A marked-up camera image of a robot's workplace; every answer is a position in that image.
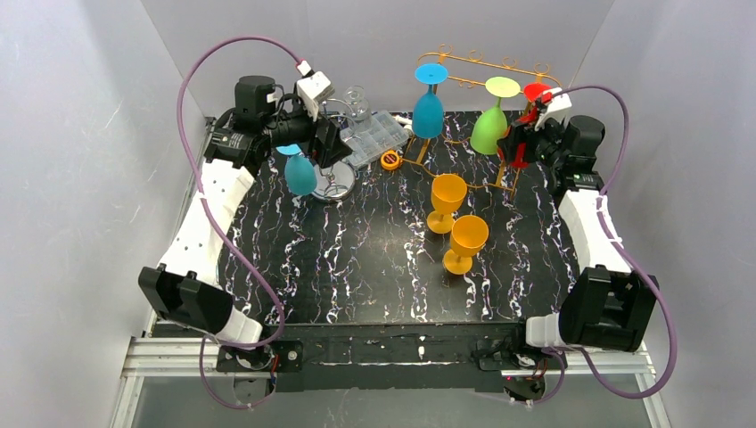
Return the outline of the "green plastic goblet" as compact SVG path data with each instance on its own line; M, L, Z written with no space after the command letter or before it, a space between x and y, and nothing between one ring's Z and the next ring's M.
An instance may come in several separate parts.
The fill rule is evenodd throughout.
M485 110L475 122L469 143L479 154L494 155L497 153L497 141L503 137L508 127L507 118L502 110L501 102L521 92L518 82L506 77L489 78L485 89L496 98L495 104Z

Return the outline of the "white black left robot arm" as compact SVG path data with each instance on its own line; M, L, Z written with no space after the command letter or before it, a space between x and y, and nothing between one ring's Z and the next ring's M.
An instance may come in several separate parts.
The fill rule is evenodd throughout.
M337 121L320 112L333 85L321 71L299 79L293 92L275 95L276 82L245 76L234 87L235 105L212 123L197 189L177 235L156 267L144 267L138 285L159 318L214 337L226 346L253 349L263 338L260 322L234 305L218 284L222 249L238 249L227 233L239 205L275 148L297 144L306 160L329 168L351 155Z

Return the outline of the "chrome spiral glass rack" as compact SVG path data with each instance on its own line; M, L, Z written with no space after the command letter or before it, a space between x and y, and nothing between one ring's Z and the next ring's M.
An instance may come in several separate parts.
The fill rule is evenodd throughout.
M322 115L328 119L343 118L338 121L341 127L340 136L347 141L354 139L356 132L353 126L355 113L352 107L337 98L329 98L321 103ZM336 203L346 199L354 189L356 183L355 170L345 161L340 160L333 166L323 169L314 166L316 172L316 188L311 195L320 202Z

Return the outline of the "blue plastic goblet back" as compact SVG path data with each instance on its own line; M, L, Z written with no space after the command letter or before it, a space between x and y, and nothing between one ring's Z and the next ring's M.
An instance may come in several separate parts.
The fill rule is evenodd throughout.
M415 78L426 85L427 90L413 110L413 133L419 138L435 138L443 129L444 108L434 90L448 78L448 70L438 63L426 63L417 67Z

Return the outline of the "red plastic goblet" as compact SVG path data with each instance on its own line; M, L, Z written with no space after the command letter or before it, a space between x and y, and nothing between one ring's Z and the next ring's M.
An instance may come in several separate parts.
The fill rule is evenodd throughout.
M515 120L512 124L509 125L509 127L527 127L532 131L532 134L530 135L530 139L529 139L529 146L528 146L528 161L530 163L536 161L536 147L537 147L537 143L536 143L537 131L533 129L536 112L533 107L532 101L534 100L535 96L538 93L549 88L551 88L551 86L543 84L543 83L538 83L538 82L528 84L524 89L524 95L525 95L526 100L529 102L529 105L526 108L523 115L517 120Z

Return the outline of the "clear glass wine glass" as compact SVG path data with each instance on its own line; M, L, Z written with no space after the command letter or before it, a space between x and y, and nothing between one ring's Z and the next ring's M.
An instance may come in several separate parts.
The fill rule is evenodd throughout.
M366 99L365 89L361 86L350 86L343 93L343 101L349 106L349 130L352 134L359 134L371 127L372 110Z

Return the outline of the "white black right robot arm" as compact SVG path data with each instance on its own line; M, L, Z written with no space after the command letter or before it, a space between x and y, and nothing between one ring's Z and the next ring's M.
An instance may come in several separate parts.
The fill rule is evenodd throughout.
M640 273L620 255L620 238L593 170L604 124L578 115L547 119L541 128L519 118L498 142L516 166L548 169L547 188L575 247L579 276L555 314L529 317L522 327L532 348L586 346L632 352L639 348L656 299Z

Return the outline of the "blue plastic goblet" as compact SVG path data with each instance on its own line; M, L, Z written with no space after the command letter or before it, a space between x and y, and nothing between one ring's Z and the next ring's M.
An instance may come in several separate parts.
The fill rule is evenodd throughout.
M413 110L413 133L419 138L435 138L443 129L444 108L434 90L448 78L448 70L438 63L426 63L417 67L415 78L426 85L427 90Z
M289 191L297 196L313 193L317 185L315 169L300 147L289 144L275 149L286 157L284 179Z

